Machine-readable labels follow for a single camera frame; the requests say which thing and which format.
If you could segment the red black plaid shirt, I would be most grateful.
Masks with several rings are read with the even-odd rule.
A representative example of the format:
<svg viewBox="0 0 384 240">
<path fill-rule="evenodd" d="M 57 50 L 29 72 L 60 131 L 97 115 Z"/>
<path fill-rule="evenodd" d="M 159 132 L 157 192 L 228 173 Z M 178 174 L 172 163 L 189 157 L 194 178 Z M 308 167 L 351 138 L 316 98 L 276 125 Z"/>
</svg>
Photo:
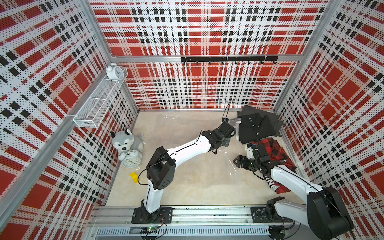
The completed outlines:
<svg viewBox="0 0 384 240">
<path fill-rule="evenodd" d="M 284 148 L 280 146 L 277 140 L 273 138 L 266 138 L 258 142 L 252 141 L 250 143 L 256 145 L 258 149 L 261 148 L 263 150 L 263 148 L 265 148 L 266 149 L 265 152 L 269 156 L 271 162 L 277 162 L 279 164 L 285 165 L 294 173 L 296 172 L 296 168 L 297 168 L 296 165 L 289 158 L 288 154 L 286 153 Z M 261 179 L 265 180 L 269 185 L 269 187 L 277 194 L 290 192 L 290 190 L 287 187 L 270 179 L 266 175 L 263 175 Z"/>
</svg>

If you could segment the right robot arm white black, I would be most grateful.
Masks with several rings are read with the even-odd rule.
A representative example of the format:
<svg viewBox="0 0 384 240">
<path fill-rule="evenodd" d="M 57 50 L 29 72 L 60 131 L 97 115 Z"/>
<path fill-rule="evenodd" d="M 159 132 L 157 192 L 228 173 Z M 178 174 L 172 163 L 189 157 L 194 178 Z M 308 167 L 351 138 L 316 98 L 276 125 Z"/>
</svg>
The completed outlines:
<svg viewBox="0 0 384 240">
<path fill-rule="evenodd" d="M 340 193 L 333 187 L 314 184 L 292 171 L 278 160 L 272 160 L 264 147 L 250 148 L 253 157 L 237 156 L 233 163 L 237 168 L 260 172 L 261 179 L 271 180 L 295 193 L 303 204 L 276 197 L 267 201 L 264 216 L 271 222 L 284 218 L 309 227 L 321 240 L 331 240 L 350 233 L 354 223 Z"/>
</svg>

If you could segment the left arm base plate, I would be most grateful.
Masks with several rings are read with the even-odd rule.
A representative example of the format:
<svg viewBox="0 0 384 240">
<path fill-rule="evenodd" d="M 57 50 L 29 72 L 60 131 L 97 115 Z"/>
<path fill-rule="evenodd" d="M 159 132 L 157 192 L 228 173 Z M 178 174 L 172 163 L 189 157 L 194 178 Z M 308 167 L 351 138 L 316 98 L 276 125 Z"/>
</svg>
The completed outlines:
<svg viewBox="0 0 384 240">
<path fill-rule="evenodd" d="M 132 224 L 151 224 L 151 223 L 165 223 L 172 222 L 174 208 L 160 207 L 153 213 L 148 213 L 145 207 L 138 207 L 134 209 Z"/>
</svg>

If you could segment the clear vacuum bag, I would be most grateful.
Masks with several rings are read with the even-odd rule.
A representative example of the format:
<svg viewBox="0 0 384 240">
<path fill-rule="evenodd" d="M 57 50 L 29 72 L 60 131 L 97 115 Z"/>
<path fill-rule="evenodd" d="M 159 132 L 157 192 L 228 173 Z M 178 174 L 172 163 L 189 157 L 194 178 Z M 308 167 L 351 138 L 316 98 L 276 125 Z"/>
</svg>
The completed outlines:
<svg viewBox="0 0 384 240">
<path fill-rule="evenodd" d="M 239 155 L 246 156 L 244 145 L 239 140 L 239 126 L 241 123 L 240 118 L 229 120 L 236 133 L 233 137 L 228 139 L 225 143 L 227 146 L 222 146 L 218 149 L 216 155 L 212 155 L 210 162 L 210 178 L 212 185 L 238 185 L 241 183 L 239 168 L 233 163 Z"/>
</svg>

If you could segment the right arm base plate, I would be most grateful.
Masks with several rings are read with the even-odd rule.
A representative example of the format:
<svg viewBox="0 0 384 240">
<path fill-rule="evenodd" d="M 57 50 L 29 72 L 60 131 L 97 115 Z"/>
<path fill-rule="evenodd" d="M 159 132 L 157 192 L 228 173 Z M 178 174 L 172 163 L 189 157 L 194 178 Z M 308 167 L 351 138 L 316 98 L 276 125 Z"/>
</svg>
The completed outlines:
<svg viewBox="0 0 384 240">
<path fill-rule="evenodd" d="M 274 210 L 268 206 L 251 207 L 251 217 L 254 223 L 292 223 L 289 218 L 278 216 Z"/>
</svg>

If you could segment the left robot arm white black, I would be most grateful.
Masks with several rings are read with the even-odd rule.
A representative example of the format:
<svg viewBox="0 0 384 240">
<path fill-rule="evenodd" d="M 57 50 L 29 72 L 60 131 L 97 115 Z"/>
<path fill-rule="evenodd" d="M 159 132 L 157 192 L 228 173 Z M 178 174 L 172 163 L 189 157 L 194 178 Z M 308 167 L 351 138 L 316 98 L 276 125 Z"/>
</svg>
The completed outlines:
<svg viewBox="0 0 384 240">
<path fill-rule="evenodd" d="M 180 165 L 208 152 L 216 155 L 225 141 L 235 134 L 235 128 L 224 121 L 214 130 L 201 131 L 197 138 L 184 145 L 167 150 L 164 147 L 157 148 L 145 169 L 148 193 L 142 206 L 146 213 L 152 214 L 161 208 L 163 191 L 173 181 Z"/>
</svg>

